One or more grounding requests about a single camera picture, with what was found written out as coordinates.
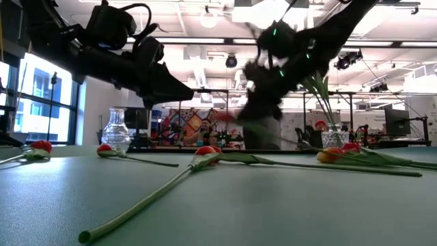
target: window frame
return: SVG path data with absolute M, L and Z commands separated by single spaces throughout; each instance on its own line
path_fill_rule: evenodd
M 8 59 L 5 59 L 4 63 L 8 64 L 10 66 L 10 73 L 9 73 L 9 81 L 8 81 L 8 106 L 16 107 L 17 99 L 19 93 L 19 73 L 20 73 L 20 58 L 8 55 Z M 51 101 L 50 99 L 46 99 L 44 97 L 38 97 L 34 96 L 34 90 L 36 86 L 35 79 L 33 80 L 33 89 L 32 89 L 32 95 L 26 94 L 22 92 L 20 94 L 22 99 L 29 99 L 32 100 L 35 103 L 42 103 L 45 105 L 52 105 L 52 107 L 59 107 L 59 108 L 66 108 L 70 110 L 70 119 L 69 119 L 69 127 L 68 127 L 68 140 L 67 141 L 51 141 L 54 145 L 74 145 L 76 143 L 76 119 L 77 119 L 77 113 L 78 113 L 78 100 L 79 100 L 79 84 L 75 81 L 72 82 L 72 100 L 71 105 L 66 105 L 60 102 Z M 0 89 L 1 93 L 6 93 L 5 89 Z M 50 129 L 47 130 L 46 135 L 50 137 Z M 26 144 L 31 144 L 35 142 L 32 141 L 26 141 Z

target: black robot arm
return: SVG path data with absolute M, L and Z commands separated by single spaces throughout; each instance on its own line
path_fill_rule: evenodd
M 244 73 L 255 84 L 255 91 L 248 92 L 248 101 L 240 112 L 239 120 L 254 120 L 272 115 L 281 99 L 296 91 L 306 77 L 328 72 L 330 60 L 336 58 L 355 27 L 379 0 L 351 0 L 348 6 L 318 27 L 299 32 L 282 20 L 273 23 L 257 39 L 259 51 L 268 51 L 279 59 L 288 58 L 282 67 L 260 66 L 249 62 Z
M 156 103 L 191 100 L 194 92 L 173 77 L 165 63 L 164 46 L 149 36 L 157 24 L 147 24 L 135 35 L 137 26 L 126 12 L 129 8 L 149 7 L 133 4 L 121 9 L 108 5 L 94 8 L 89 23 L 67 26 L 56 11 L 54 0 L 20 0 L 27 15 L 27 26 L 33 52 L 72 73 L 73 79 L 82 83 L 86 76 L 126 88 L 142 97 L 147 108 Z M 119 50 L 127 38 L 136 38 L 134 50 L 121 55 Z

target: glass vase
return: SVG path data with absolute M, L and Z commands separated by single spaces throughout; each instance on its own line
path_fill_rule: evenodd
M 111 107 L 111 116 L 108 124 L 103 129 L 102 144 L 108 144 L 113 149 L 127 151 L 129 149 L 130 137 L 128 127 L 124 123 L 124 108 Z
M 338 131 L 341 126 L 336 125 L 336 129 L 333 129 L 331 124 L 328 124 L 329 131 L 322 133 L 323 148 L 338 147 L 342 148 L 349 142 L 349 132 Z

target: table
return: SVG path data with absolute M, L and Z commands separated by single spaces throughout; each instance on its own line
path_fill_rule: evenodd
M 0 167 L 0 245 L 78 245 L 186 167 L 191 154 L 135 154 L 180 168 L 99 159 L 91 151 Z M 432 162 L 437 148 L 384 150 Z M 315 163 L 313 155 L 260 155 Z M 422 178 L 220 165 L 184 179 L 95 245 L 437 245 L 437 173 Z

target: ceiling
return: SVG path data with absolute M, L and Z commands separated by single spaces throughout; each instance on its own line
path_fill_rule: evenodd
M 437 40 L 437 3 L 436 0 L 413 1 L 418 4 L 419 13 L 411 15 L 413 5 L 403 7 L 386 7 L 378 5 L 371 10 L 354 32 L 353 38 L 372 40 Z M 86 26 L 91 11 L 100 1 L 94 0 L 57 0 L 58 11 L 70 24 L 80 23 Z M 162 31 L 155 31 L 154 37 L 223 37 L 223 38 L 252 38 L 251 32 L 242 23 L 232 22 L 233 0 L 184 0 L 184 1 L 109 1 L 114 7 L 122 7 L 131 3 L 146 3 L 152 9 L 152 22 L 158 23 Z M 339 11 L 333 9 L 338 5 L 337 0 L 310 0 L 309 14 L 311 20 L 317 24 L 326 19 L 329 14 Z M 215 24 L 212 28 L 201 24 L 201 15 L 205 13 L 205 5 L 210 12 L 215 12 L 217 18 L 206 14 L 207 24 Z M 134 16 L 138 30 L 141 31 L 147 22 L 147 10 L 135 8 L 129 10 Z M 181 81 L 188 81 L 193 75 L 193 64 L 189 59 L 184 60 L 184 45 L 166 45 L 165 58 L 170 72 Z M 210 87 L 225 87 L 229 80 L 234 79 L 237 69 L 256 56 L 254 46 L 206 46 L 208 60 L 204 62 L 204 72 Z M 437 49 L 363 49 L 364 61 L 359 61 L 347 70 L 338 71 L 331 68 L 329 72 L 331 87 L 342 90 L 357 90 L 362 84 L 373 81 L 376 76 L 386 76 L 389 83 L 401 85 L 404 75 L 421 64 L 437 61 Z M 225 60 L 228 53 L 236 54 L 238 66 L 228 69 Z

